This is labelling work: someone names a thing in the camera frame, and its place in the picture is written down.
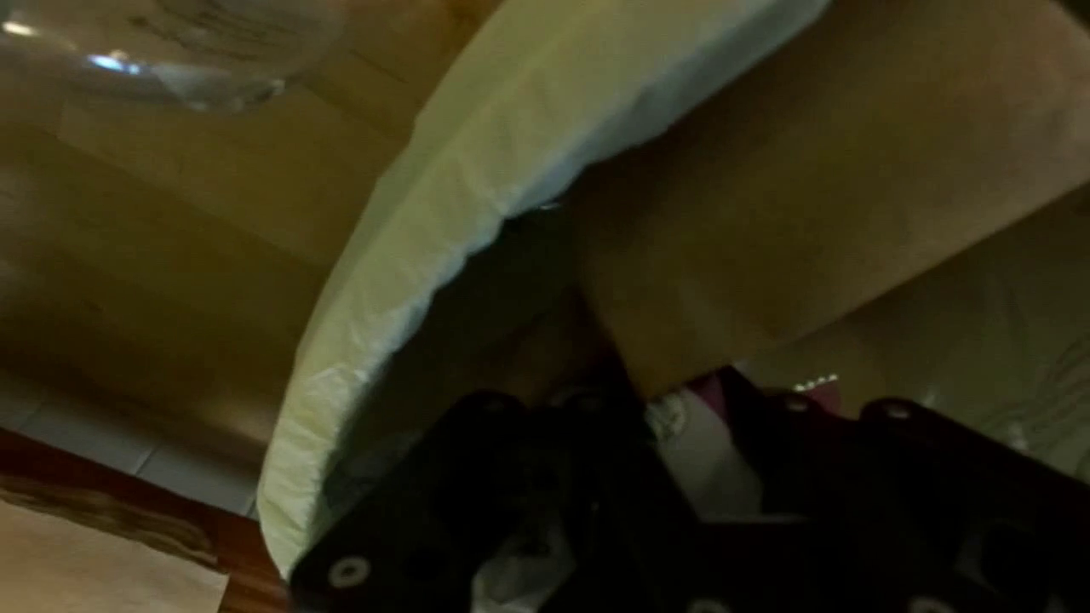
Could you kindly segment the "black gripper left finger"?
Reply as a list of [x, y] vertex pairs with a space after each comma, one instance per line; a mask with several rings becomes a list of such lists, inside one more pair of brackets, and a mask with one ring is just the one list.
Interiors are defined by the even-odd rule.
[[624, 391], [459, 397], [290, 571], [297, 613], [691, 613], [695, 511]]

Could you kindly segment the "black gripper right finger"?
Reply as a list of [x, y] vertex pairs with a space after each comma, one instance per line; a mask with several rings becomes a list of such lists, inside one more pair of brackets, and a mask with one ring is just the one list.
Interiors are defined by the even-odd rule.
[[921, 403], [835, 414], [716, 375], [757, 511], [701, 535], [730, 613], [1090, 613], [1090, 485]]

